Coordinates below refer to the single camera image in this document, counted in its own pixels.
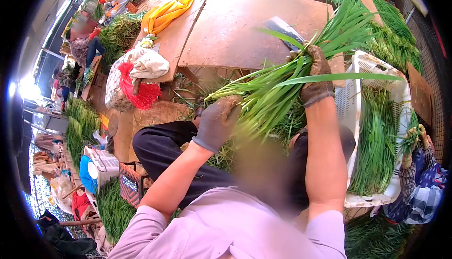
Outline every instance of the knife blade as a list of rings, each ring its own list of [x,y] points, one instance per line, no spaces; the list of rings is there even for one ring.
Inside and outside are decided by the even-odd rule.
[[[280,32],[284,35],[287,35],[295,39],[296,41],[300,42],[300,44],[303,44],[304,38],[295,29],[293,29],[292,26],[287,24],[281,18],[274,16],[270,19],[267,19],[263,23],[268,27],[268,29]],[[293,51],[299,50],[299,48],[296,47],[294,44],[284,40],[283,42],[289,47],[289,49]]]

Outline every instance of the lavender shirt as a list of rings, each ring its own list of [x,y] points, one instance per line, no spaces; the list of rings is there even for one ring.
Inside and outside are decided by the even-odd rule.
[[[140,206],[109,259],[216,259],[226,251],[235,259],[346,258],[343,217],[324,212],[303,234],[256,197],[213,188],[168,226],[159,211]]]

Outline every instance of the work glove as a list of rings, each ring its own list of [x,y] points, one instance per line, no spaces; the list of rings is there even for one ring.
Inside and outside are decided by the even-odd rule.
[[[312,66],[309,75],[331,73],[330,65],[326,61],[325,55],[323,54],[320,47],[309,45],[305,49],[305,51],[312,57]],[[305,83],[301,90],[301,97],[303,100],[304,108],[308,108],[315,102],[330,96],[335,96],[335,93],[333,92],[332,81]]]
[[[422,148],[424,150],[427,150],[430,147],[430,141],[428,140],[427,132],[425,131],[425,127],[421,124],[419,124],[419,131],[420,131],[419,138],[422,141]]]
[[[217,154],[237,122],[242,110],[242,106],[238,105],[241,100],[241,96],[231,95],[208,106],[201,114],[198,135],[193,137],[193,141]]]
[[[93,40],[94,37],[96,37],[97,35],[99,35],[99,33],[100,33],[100,28],[94,29],[94,31],[91,32],[90,35],[89,35],[89,40]]]
[[[407,138],[408,135],[410,135],[410,134],[417,134],[417,131],[418,131],[418,129],[417,129],[416,126],[413,127],[413,128],[410,128],[410,130],[405,134],[404,137]],[[402,157],[402,169],[408,169],[411,166],[411,163],[413,162],[413,151],[415,150],[418,141],[419,141],[419,137],[416,137],[415,142],[411,145],[410,152],[409,153],[405,153],[403,155],[403,157]]]

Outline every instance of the red glove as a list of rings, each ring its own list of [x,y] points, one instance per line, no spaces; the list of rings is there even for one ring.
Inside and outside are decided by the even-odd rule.
[[[94,29],[94,31],[91,32],[91,34],[89,35],[89,40],[93,40],[93,38],[96,37],[97,35],[99,35],[99,33],[100,33],[100,28]]]

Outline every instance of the light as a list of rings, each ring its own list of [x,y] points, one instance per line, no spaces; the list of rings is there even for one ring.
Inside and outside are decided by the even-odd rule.
[[[17,84],[15,84],[14,82],[11,82],[8,86],[8,92],[9,92],[10,97],[13,97],[14,94],[16,94],[16,89],[17,89]]]
[[[39,87],[31,81],[24,81],[24,79],[21,80],[21,84],[17,88],[17,92],[22,98],[27,98],[30,100],[41,96],[41,90],[39,89]]]

